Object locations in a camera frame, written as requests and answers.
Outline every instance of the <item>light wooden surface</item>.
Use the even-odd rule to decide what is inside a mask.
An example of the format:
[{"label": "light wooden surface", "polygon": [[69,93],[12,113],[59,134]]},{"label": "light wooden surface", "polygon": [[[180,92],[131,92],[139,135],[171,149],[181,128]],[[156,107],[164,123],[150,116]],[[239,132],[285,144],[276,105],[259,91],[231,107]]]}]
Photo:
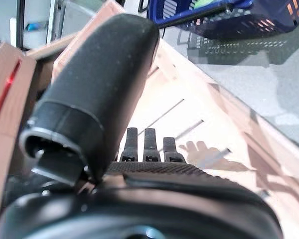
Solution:
[{"label": "light wooden surface", "polygon": [[35,60],[23,56],[20,50],[0,44],[0,94],[18,59],[21,59],[20,68],[0,111],[0,202],[36,65]]},{"label": "light wooden surface", "polygon": [[205,171],[267,190],[285,238],[299,238],[299,148],[163,40],[160,47],[159,70],[148,78],[129,124],[139,130],[139,159],[149,126],[162,159],[166,136],[175,137],[177,150],[196,166],[228,148],[231,153],[205,164]]},{"label": "light wooden surface", "polygon": [[[163,138],[176,138],[178,152],[188,163],[204,165],[206,159],[217,158],[228,148],[231,153],[203,168],[208,173],[238,182],[254,192],[267,190],[265,200],[277,213],[286,239],[299,238],[299,185],[297,179],[272,165],[267,152],[246,140],[240,127],[205,91],[196,95],[186,78],[171,80],[162,70],[148,78],[145,90],[136,107],[129,127],[137,127],[139,160],[143,158],[144,129],[156,129],[157,148],[163,156]],[[197,80],[205,82],[199,74]],[[120,145],[119,156],[125,145],[126,135]]]},{"label": "light wooden surface", "polygon": [[61,39],[55,40],[50,44],[35,48],[26,52],[26,55],[33,58],[34,60],[40,60],[49,57],[59,51],[63,51],[70,42],[76,37],[76,33],[72,33],[68,36],[62,37]]}]

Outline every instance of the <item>wooden slat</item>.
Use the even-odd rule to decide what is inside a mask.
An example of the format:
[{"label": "wooden slat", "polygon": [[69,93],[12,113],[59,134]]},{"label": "wooden slat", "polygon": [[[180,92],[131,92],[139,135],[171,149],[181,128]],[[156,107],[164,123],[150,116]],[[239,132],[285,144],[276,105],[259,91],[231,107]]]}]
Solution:
[{"label": "wooden slat", "polygon": [[22,58],[20,69],[0,112],[0,133],[2,134],[11,137],[17,135],[35,64],[36,61],[30,57]]},{"label": "wooden slat", "polygon": [[179,79],[189,87],[202,102],[216,103],[243,132],[250,135],[261,148],[278,164],[283,165],[295,177],[299,178],[299,148],[284,135],[267,123],[254,110],[246,106],[225,90],[209,76],[176,52],[171,46],[161,41],[175,65]]},{"label": "wooden slat", "polygon": [[36,61],[6,43],[0,44],[0,95],[18,59],[21,65],[0,111],[0,202]]},{"label": "wooden slat", "polygon": [[13,46],[6,43],[0,43],[0,94],[7,77],[15,67],[18,57],[22,57],[21,51],[15,50]]},{"label": "wooden slat", "polygon": [[59,51],[63,51],[70,42],[77,36],[77,32],[72,33],[68,36],[62,37],[61,39],[57,39],[50,44],[42,46],[40,48],[35,48],[26,52],[26,55],[33,58],[34,60],[40,60],[51,55],[58,53]]}]

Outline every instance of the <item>blue object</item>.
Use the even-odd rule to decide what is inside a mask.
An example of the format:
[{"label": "blue object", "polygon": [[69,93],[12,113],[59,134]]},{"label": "blue object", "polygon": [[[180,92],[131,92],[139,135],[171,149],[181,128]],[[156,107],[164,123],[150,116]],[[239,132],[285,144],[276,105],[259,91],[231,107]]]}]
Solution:
[{"label": "blue object", "polygon": [[149,0],[147,18],[159,28],[177,26],[210,39],[262,37],[299,24],[299,0]]}]

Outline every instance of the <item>textured rubber surface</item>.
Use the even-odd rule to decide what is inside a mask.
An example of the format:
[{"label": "textured rubber surface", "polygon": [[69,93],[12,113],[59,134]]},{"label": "textured rubber surface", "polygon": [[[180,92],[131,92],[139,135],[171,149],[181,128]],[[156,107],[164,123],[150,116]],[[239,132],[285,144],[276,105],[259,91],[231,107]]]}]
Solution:
[{"label": "textured rubber surface", "polygon": [[127,162],[127,163],[111,163],[108,173],[162,173],[162,174],[179,174],[179,175],[208,175],[199,168],[185,163],[173,162]]},{"label": "textured rubber surface", "polygon": [[209,175],[191,164],[112,162],[107,173],[124,174],[126,183],[132,187],[179,191],[202,197],[251,204],[269,213],[279,225],[274,211],[257,194],[228,179]]}]

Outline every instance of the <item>black rubber handle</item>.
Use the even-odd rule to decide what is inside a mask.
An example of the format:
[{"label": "black rubber handle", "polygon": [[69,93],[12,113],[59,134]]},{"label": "black rubber handle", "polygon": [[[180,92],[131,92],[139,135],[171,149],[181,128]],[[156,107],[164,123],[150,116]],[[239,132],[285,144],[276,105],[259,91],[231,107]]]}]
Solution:
[{"label": "black rubber handle", "polygon": [[95,180],[111,161],[143,92],[159,31],[148,19],[120,14],[77,50],[37,105],[20,145],[77,153]]}]

